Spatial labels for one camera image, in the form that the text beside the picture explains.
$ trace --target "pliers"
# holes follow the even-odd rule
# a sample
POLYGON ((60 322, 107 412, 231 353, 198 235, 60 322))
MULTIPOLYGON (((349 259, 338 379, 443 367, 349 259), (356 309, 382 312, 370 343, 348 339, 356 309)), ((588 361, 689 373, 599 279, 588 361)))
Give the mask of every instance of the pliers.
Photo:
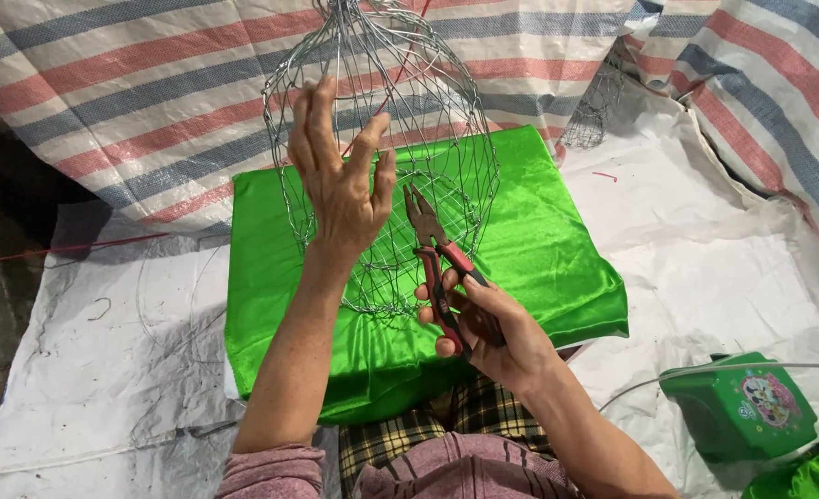
MULTIPOLYGON (((447 238, 446 232, 443 232, 443 227, 437 221, 434 208, 412 183, 409 184, 409 189, 403 186, 403 199, 407 208, 407 219, 409 219, 409 223, 416 231, 416 239, 419 244, 419 247, 414 248, 412 252, 422 259, 422 264, 425 267, 425 285, 428 289, 428 299, 431 300, 431 308, 434 311, 435 322, 443 329, 443 334, 452 340, 456 346, 456 355, 462 355, 466 360, 469 360, 471 358, 471 347, 459 332, 459 324, 447 303, 447 291, 443 289, 443 281, 440 276, 440 256, 445 257, 449 265, 456 269, 459 274, 459 282, 462 282, 467 275, 470 275, 482 286, 488 288, 487 280, 474 268, 468 256, 462 253, 459 246, 447 238), (432 238, 434 238, 435 242, 433 246, 431 244, 432 238)), ((492 313, 482 309, 481 315, 480 319, 486 330, 485 335, 482 335, 482 339, 492 346, 504 346, 505 337, 502 333, 502 327, 499 325, 499 320, 492 313)))

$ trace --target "hand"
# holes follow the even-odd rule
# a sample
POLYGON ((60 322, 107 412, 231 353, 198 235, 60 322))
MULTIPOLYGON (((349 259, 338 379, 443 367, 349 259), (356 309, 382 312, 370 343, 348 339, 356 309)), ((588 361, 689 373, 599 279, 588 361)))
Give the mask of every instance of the hand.
MULTIPOLYGON (((448 269, 443 273, 443 287, 448 289, 449 306, 459 310, 459 334, 471 346, 470 363, 493 381, 503 384, 519 400, 540 392, 541 383, 549 379, 547 374, 556 363, 563 362, 554 350, 551 340, 523 305, 517 303, 508 293, 489 282, 489 288, 467 276, 462 282, 463 295, 456 289, 458 273, 448 269), (505 335, 505 346, 496 348, 482 341, 483 322, 481 309, 491 312, 499 319, 505 335)), ((416 298, 428 299, 425 284, 416 288, 416 298)), ((418 309, 418 321, 422 324, 434 322, 434 311, 430 306, 418 309)), ((449 357, 456 347, 446 336, 437 338, 434 344, 439 357, 449 357)))
POLYGON ((396 175, 394 152, 386 151, 376 163, 370 195, 370 163, 391 118, 373 116, 354 139, 351 159, 342 161, 332 137, 332 103, 336 79, 330 74, 319 85, 305 84, 293 112, 287 153, 301 177, 317 219, 315 246, 353 264, 370 247, 391 214, 396 175))

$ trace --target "pink sleeve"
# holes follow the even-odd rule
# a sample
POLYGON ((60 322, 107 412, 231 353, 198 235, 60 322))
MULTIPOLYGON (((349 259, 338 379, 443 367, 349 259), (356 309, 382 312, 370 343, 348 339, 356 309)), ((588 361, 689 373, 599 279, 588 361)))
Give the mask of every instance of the pink sleeve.
POLYGON ((317 499, 324 454, 301 445, 232 454, 215 499, 317 499))

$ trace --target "striped tarp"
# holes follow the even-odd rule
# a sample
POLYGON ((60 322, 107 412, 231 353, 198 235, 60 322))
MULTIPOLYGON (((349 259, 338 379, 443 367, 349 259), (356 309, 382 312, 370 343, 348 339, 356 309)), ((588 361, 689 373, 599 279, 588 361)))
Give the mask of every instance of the striped tarp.
MULTIPOLYGON (((426 18, 491 128, 533 124, 553 152, 631 6, 432 0, 426 18)), ((227 232, 230 178, 272 163, 262 85, 322 22, 310 0, 0 0, 0 113, 131 219, 227 232)))
POLYGON ((687 23, 669 18, 700 9, 701 27, 678 42, 648 37, 630 16, 626 69, 683 97, 728 167, 767 195, 793 199, 819 232, 819 0, 637 4, 632 13, 656 12, 648 22, 657 27, 687 23))

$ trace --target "forearm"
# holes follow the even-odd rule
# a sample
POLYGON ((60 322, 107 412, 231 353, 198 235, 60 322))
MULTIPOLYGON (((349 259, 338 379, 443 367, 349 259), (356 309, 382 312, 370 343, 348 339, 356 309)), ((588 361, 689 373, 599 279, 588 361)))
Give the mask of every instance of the forearm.
POLYGON ((563 361, 554 363, 536 396, 520 400, 586 497, 678 496, 647 453, 598 413, 563 361))
POLYGON ((299 287, 252 387, 234 452, 309 445, 324 403, 332 331, 353 262, 309 244, 299 287))

